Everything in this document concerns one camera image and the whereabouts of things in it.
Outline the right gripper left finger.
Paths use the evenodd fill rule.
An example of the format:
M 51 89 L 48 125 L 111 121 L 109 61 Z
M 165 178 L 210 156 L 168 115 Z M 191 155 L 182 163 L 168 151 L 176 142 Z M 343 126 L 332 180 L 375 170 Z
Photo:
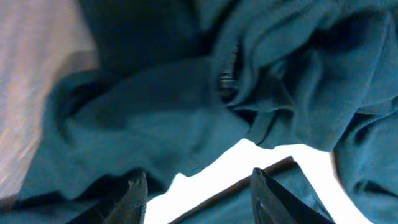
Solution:
M 148 188 L 141 172 L 67 224 L 143 224 Z

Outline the black garment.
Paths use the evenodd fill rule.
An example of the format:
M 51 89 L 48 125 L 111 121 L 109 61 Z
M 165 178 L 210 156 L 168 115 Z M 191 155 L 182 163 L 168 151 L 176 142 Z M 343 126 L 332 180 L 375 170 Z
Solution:
M 98 68 L 56 83 L 2 223 L 68 223 L 141 172 L 148 196 L 240 139 L 331 152 L 397 222 L 396 1 L 78 1 Z

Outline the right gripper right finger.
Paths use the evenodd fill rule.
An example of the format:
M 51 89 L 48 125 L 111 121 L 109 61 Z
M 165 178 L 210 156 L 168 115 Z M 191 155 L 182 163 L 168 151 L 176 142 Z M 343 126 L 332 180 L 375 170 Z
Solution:
M 250 193 L 256 224 L 333 224 L 260 168 L 253 169 Z

